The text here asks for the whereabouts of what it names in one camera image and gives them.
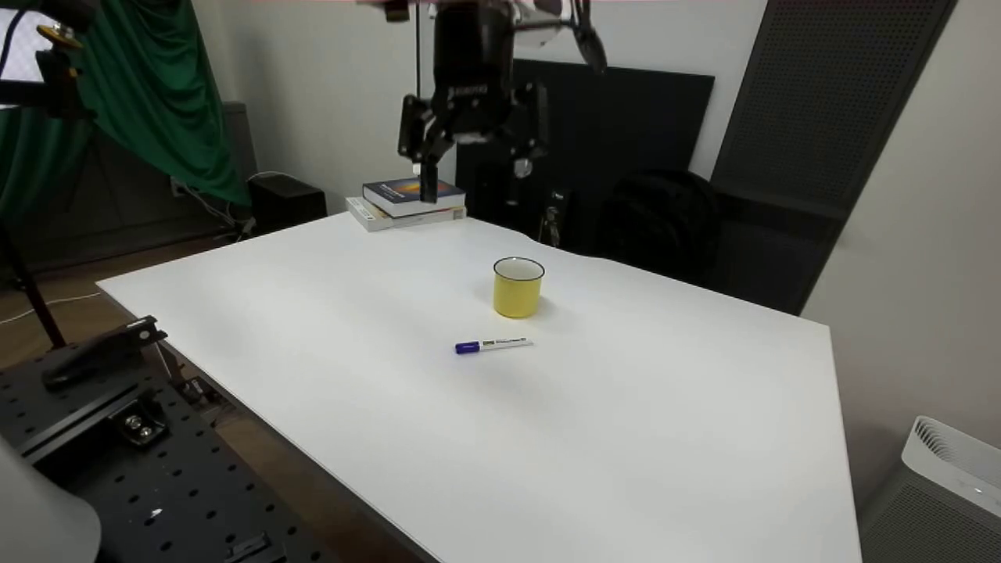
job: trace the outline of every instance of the yellow cup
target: yellow cup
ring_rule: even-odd
[[[535,315],[545,274],[543,264],[529,258],[510,256],[493,262],[493,310],[512,319]]]

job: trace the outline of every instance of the white table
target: white table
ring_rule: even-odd
[[[507,255],[546,265],[533,319],[491,309]],[[824,326],[473,219],[99,286],[442,563],[860,561]]]

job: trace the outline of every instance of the marker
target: marker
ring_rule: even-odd
[[[533,342],[526,338],[463,342],[455,345],[455,354],[475,354],[477,352],[485,350],[498,350],[502,348],[518,348],[520,346],[532,346],[532,344]]]

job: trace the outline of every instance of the book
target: book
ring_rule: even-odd
[[[361,185],[361,195],[393,217],[465,205],[465,192],[443,181],[438,182],[437,203],[421,201],[420,181],[417,178],[365,183]]]
[[[368,232],[465,217],[465,207],[449,207],[447,209],[438,209],[436,211],[417,213],[405,217],[393,217],[361,197],[346,197],[345,200],[347,202],[347,210],[354,215],[358,223],[365,227],[365,230]]]

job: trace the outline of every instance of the wall outlet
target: wall outlet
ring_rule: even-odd
[[[187,184],[174,176],[170,176],[170,194],[174,197],[184,197],[187,193]]]

